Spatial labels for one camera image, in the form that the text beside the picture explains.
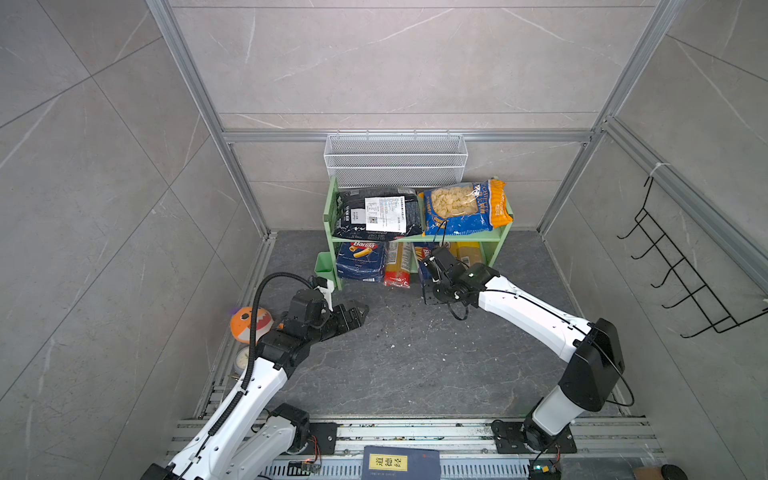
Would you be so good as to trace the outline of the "yellow spaghetti packet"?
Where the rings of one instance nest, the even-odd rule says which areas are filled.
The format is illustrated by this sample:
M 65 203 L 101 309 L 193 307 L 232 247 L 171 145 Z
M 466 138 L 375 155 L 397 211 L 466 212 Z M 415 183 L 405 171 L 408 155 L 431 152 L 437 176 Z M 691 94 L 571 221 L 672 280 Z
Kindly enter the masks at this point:
M 457 257 L 467 266 L 484 263 L 481 245 L 477 242 L 458 242 Z

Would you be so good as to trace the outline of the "blue spaghetti packet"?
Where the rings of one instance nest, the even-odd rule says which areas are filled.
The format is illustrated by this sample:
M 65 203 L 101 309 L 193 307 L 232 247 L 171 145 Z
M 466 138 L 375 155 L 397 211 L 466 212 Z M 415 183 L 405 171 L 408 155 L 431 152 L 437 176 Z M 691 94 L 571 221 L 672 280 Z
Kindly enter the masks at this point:
M 418 263 L 418 273 L 423 285 L 427 285 L 432 281 L 432 275 L 425 265 L 425 261 L 431 256 L 432 251 L 436 246 L 437 244 L 434 242 L 415 242 L 413 245 L 414 254 Z

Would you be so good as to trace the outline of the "red spaghetti packet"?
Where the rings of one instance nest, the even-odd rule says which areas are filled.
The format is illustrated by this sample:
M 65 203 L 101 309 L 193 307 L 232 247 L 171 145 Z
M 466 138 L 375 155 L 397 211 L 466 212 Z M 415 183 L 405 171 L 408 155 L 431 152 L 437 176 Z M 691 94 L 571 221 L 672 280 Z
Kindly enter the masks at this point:
M 408 289 L 410 287 L 411 261 L 412 249 L 407 243 L 390 242 L 387 248 L 383 284 Z

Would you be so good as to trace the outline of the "blue orange shell pasta bag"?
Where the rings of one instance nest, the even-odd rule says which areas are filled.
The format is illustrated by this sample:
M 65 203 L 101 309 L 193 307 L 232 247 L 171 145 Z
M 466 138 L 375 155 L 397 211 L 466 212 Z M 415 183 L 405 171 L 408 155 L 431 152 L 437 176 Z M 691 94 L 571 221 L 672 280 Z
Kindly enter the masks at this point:
M 426 234 L 472 235 L 512 224 L 505 186 L 491 178 L 425 191 Z

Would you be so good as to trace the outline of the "blue Barilla pasta box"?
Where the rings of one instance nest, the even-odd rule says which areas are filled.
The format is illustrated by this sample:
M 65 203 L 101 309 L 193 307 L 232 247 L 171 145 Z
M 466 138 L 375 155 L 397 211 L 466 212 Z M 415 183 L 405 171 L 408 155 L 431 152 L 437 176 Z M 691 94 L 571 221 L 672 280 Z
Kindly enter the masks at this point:
M 386 246 L 381 242 L 343 242 L 336 256 L 340 278 L 380 283 L 387 264 Z

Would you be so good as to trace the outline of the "black pasta bag white label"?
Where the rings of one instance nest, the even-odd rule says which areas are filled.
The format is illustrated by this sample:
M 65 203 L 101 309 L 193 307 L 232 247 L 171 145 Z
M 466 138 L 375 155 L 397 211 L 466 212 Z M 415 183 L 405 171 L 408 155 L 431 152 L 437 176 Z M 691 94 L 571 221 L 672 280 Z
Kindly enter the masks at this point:
M 335 203 L 333 235 L 363 241 L 392 241 L 423 233 L 415 190 L 369 187 L 342 190 Z

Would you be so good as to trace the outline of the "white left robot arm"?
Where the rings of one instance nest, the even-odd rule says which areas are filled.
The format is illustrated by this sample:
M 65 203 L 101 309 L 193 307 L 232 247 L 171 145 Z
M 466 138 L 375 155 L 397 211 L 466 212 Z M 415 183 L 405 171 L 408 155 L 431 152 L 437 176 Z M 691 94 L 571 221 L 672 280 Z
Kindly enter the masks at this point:
M 281 404 L 253 431 L 271 399 L 317 343 L 362 327 L 369 307 L 356 301 L 331 308 L 317 289 L 300 290 L 281 321 L 251 343 L 248 366 L 204 427 L 166 466 L 144 479 L 254 479 L 283 453 L 319 456 L 309 414 Z

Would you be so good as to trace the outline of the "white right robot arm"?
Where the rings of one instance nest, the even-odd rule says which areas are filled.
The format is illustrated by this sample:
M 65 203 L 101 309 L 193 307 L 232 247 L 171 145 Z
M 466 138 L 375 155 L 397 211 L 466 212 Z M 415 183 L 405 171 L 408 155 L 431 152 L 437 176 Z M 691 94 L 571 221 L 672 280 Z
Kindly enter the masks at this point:
M 573 420 L 584 412 L 598 412 L 609 402 L 625 369 L 618 332 L 611 322 L 590 322 L 567 314 L 483 263 L 466 265 L 445 247 L 432 250 L 420 266 L 428 273 L 439 302 L 497 315 L 566 363 L 558 384 L 518 428 L 528 450 L 539 453 L 555 446 Z

